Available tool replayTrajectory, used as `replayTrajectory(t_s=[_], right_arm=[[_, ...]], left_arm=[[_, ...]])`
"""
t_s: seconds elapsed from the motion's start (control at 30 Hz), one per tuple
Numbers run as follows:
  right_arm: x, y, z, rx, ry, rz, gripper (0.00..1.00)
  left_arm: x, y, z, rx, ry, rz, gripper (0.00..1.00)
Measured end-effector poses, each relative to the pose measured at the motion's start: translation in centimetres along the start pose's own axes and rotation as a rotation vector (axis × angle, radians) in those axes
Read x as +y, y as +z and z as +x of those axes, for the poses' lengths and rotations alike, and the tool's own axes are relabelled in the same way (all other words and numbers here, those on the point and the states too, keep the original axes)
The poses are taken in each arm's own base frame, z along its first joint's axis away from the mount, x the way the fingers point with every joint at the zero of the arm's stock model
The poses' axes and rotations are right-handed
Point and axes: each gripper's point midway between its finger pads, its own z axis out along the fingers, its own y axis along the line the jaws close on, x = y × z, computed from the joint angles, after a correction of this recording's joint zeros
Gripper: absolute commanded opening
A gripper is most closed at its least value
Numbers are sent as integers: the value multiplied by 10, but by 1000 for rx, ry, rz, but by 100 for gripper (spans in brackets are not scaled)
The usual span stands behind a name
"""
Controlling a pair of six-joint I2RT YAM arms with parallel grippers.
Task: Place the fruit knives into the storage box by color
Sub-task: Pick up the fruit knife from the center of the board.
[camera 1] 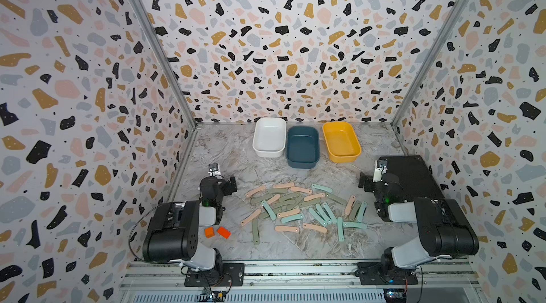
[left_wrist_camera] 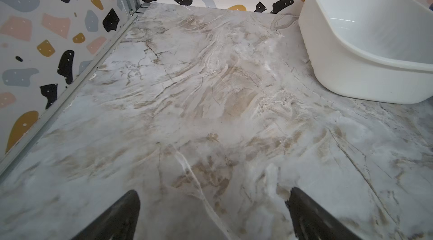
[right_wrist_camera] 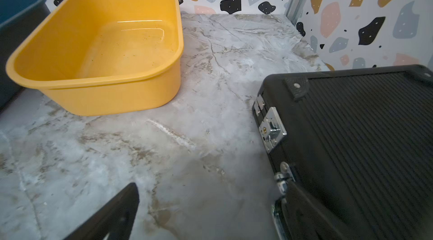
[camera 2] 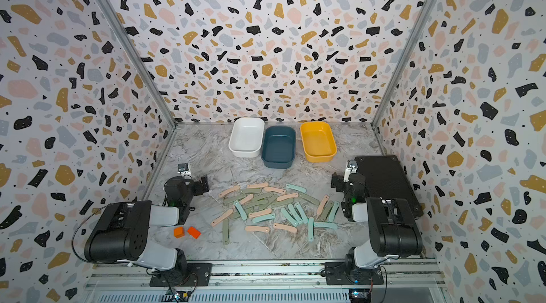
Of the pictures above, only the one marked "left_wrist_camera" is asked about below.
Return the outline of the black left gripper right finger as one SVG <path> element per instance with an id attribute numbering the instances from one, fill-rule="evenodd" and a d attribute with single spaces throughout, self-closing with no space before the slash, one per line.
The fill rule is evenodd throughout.
<path id="1" fill-rule="evenodd" d="M 303 190 L 294 187 L 285 201 L 299 240 L 358 240 L 339 220 L 322 208 Z"/>

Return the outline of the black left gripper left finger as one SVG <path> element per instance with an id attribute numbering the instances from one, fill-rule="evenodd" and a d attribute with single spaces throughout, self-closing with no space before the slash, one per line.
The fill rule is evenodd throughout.
<path id="1" fill-rule="evenodd" d="M 72 240 L 133 240 L 140 211 L 136 190 L 129 190 Z"/>

